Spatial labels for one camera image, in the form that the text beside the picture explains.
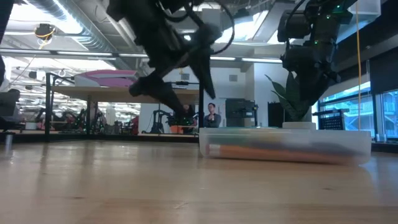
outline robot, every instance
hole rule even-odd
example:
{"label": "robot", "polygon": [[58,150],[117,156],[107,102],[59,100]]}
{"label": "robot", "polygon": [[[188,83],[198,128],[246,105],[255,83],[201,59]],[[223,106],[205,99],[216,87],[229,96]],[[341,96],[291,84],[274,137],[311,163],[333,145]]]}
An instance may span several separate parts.
{"label": "robot", "polygon": [[[210,55],[224,51],[234,39],[234,31],[228,44],[218,52],[211,49],[216,39],[221,37],[219,28],[204,23],[192,10],[204,0],[113,0],[107,13],[116,21],[126,18],[135,35],[135,43],[143,46],[149,57],[148,65],[155,68],[147,77],[142,77],[130,86],[132,96],[149,95],[182,114],[183,108],[171,85],[162,78],[172,69],[189,66],[203,83],[210,98],[215,98],[215,90],[210,75]],[[333,59],[337,50],[337,36],[341,24],[347,24],[352,14],[348,8],[357,0],[309,0],[305,10],[298,11],[305,2],[301,0],[292,11],[285,11],[279,24],[278,40],[286,42],[285,54],[281,57],[282,66],[297,74],[301,100],[313,105],[327,88],[340,81],[334,68]],[[220,4],[230,17],[226,6]],[[183,17],[172,14],[184,7]],[[167,22],[181,22],[190,17],[198,25],[191,41],[185,40]],[[303,45],[290,46],[289,39],[310,40]]]}

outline yellow cable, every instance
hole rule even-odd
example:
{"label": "yellow cable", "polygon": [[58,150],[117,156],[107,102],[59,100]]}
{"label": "yellow cable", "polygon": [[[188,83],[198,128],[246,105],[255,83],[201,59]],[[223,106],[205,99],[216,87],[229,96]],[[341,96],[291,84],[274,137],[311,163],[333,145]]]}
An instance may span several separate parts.
{"label": "yellow cable", "polygon": [[48,37],[48,36],[52,35],[54,32],[55,32],[55,28],[52,29],[52,31],[49,32],[48,34],[45,34],[45,35],[37,35],[37,34],[35,34],[35,35],[36,35],[36,37]]}
{"label": "yellow cable", "polygon": [[359,38],[359,16],[358,16],[358,2],[356,2],[355,6],[356,11],[356,48],[358,51],[358,83],[359,83],[359,92],[358,92],[358,131],[361,130],[361,76],[362,76],[362,68],[361,68],[361,45]]}
{"label": "yellow cable", "polygon": [[45,37],[45,40],[43,41],[43,43],[40,45],[39,50],[42,50],[44,46],[47,45],[47,39],[49,38],[49,35]]}

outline wooden table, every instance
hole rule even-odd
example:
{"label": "wooden table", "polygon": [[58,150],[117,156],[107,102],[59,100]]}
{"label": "wooden table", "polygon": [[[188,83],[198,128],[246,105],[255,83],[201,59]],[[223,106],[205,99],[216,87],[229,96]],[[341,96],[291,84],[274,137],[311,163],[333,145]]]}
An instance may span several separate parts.
{"label": "wooden table", "polygon": [[350,167],[199,159],[197,144],[165,142],[14,146],[2,224],[398,223],[394,154]]}
{"label": "wooden table", "polygon": [[[44,130],[7,130],[16,134],[44,134]],[[50,131],[50,134],[59,134],[59,131]]]}
{"label": "wooden table", "polygon": [[[71,98],[110,103],[159,103],[150,96],[132,97],[128,88],[121,87],[81,87],[81,86],[54,86],[52,90]],[[174,92],[183,104],[199,103],[199,90],[179,90]]]}

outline table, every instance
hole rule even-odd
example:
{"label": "table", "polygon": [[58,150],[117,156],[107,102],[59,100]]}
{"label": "table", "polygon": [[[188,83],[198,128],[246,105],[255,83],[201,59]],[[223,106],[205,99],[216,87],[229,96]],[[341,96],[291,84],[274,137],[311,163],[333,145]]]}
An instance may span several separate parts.
{"label": "table", "polygon": [[199,159],[197,144],[15,144],[0,223],[398,223],[398,156],[363,166]]}
{"label": "table", "polygon": [[[95,102],[159,103],[159,101],[150,96],[133,97],[130,95],[128,88],[121,87],[53,86],[52,90],[79,100],[87,100],[90,96],[91,100]],[[176,89],[174,92],[183,104],[199,104],[199,90]]]}

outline box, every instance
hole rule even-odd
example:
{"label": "box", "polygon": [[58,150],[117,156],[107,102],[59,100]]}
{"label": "box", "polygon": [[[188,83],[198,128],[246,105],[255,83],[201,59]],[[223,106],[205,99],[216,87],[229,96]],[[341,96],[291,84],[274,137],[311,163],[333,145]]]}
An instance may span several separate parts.
{"label": "box", "polygon": [[368,131],[274,128],[201,128],[204,157],[364,164],[371,157]]}

